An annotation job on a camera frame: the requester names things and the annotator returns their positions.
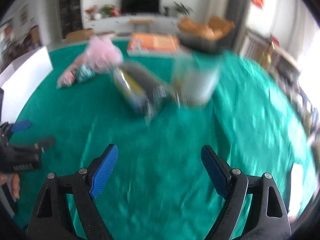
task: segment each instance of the blue gripper pad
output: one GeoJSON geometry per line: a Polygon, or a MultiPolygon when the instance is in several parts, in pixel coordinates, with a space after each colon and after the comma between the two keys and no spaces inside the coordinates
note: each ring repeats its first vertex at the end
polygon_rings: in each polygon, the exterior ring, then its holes
{"type": "Polygon", "coordinates": [[[118,147],[113,145],[92,177],[92,186],[89,191],[92,198],[96,198],[98,194],[102,193],[117,160],[118,147]]]}
{"type": "Polygon", "coordinates": [[[28,129],[30,127],[31,127],[31,122],[26,120],[26,121],[17,122],[15,124],[13,124],[11,127],[11,131],[12,132],[19,132],[19,131],[28,129]]]}
{"type": "Polygon", "coordinates": [[[228,177],[229,171],[210,146],[203,146],[201,149],[201,160],[214,185],[218,195],[224,199],[228,198],[228,177]]]}

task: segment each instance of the transparent container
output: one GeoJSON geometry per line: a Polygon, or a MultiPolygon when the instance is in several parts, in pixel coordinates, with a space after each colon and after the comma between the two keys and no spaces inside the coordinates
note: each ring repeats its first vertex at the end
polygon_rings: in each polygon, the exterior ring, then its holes
{"type": "Polygon", "coordinates": [[[222,66],[222,54],[193,52],[177,55],[171,79],[177,104],[205,106],[219,82],[222,66]]]}

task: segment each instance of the human hand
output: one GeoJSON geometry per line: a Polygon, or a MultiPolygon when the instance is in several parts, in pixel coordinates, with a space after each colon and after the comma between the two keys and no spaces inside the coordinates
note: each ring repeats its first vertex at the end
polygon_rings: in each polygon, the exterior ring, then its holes
{"type": "MultiPolygon", "coordinates": [[[[8,180],[8,176],[0,173],[0,186],[5,184],[8,180]]],[[[12,188],[12,195],[19,199],[19,191],[20,191],[20,178],[17,173],[14,173],[11,179],[11,188],[12,188]]]]}

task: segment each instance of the wooden stool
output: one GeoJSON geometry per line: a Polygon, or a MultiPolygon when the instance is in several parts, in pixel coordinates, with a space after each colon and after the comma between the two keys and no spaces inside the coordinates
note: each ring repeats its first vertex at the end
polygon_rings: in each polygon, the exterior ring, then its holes
{"type": "Polygon", "coordinates": [[[144,25],[148,33],[150,33],[150,25],[155,23],[154,20],[131,20],[131,24],[133,24],[134,32],[137,32],[137,27],[139,25],[144,25]]]}

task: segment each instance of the gray curtain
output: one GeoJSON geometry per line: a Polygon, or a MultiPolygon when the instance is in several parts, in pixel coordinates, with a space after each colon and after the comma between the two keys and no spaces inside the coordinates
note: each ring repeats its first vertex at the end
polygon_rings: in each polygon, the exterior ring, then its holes
{"type": "Polygon", "coordinates": [[[229,0],[226,19],[233,21],[235,28],[218,42],[218,46],[234,49],[239,35],[245,28],[250,0],[229,0]]]}

